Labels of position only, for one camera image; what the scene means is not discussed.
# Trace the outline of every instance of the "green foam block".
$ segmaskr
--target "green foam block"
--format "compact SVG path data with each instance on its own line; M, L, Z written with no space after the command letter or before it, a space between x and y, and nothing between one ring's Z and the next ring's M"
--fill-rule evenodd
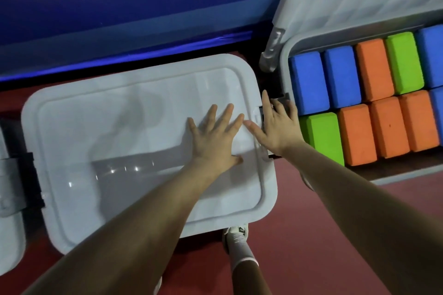
M332 112L301 117L304 140L328 158L345 165L337 115Z
M414 35L405 32L388 36L386 47L396 93L420 90L424 79Z

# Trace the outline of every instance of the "white sock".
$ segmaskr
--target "white sock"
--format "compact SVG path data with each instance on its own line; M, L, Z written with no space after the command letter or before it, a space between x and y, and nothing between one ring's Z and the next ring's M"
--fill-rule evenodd
M257 265L258 262L252 254L248 243L245 240L245 236L240 232L229 232L226 235L226 243L229 249L229 259L231 260L231 272L243 261L254 261Z

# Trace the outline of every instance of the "forearm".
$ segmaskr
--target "forearm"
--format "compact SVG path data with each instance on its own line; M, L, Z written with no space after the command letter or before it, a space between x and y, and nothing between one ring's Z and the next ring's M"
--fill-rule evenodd
M185 166L88 237L26 294L149 294L214 179L194 162Z
M284 157L305 175L352 245L392 293L441 287L443 231L435 220L307 144Z

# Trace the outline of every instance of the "orange foam block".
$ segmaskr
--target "orange foam block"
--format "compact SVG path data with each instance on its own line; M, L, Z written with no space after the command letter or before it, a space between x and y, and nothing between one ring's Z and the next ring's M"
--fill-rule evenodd
M408 153L409 142L398 98L389 97L373 102L369 111L377 153L384 158Z
M440 145L429 92L411 92L399 100L411 150L419 152Z
M361 42L356 51L366 100L373 102L393 96L394 83L383 40Z
M360 104L340 109L338 122L346 164L357 166L377 161L368 106Z

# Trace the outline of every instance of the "foam block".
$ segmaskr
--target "foam block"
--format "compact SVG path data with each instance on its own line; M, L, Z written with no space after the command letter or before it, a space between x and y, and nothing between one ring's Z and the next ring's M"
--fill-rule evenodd
M406 94L424 86L417 45L411 32L388 36L386 39L395 92Z
M411 150L419 152L440 145L429 93L420 90L398 99Z
M345 164L337 115L332 112L300 118L305 141L328 158Z
M332 107L338 109L360 104L362 95L352 47L328 49L324 57Z
M416 35L426 85L443 85L443 24L424 28Z
M319 52L289 59L291 81L299 115L329 110L329 96Z
M377 161L368 106L360 104L342 108L338 122L346 164L358 166Z
M390 158L410 151L406 128L397 97L371 103L369 107L379 156Z
M435 123L439 131L440 145L443 146L443 86L429 91Z
M393 96L394 83L383 40L361 42L356 52L366 100L373 102Z

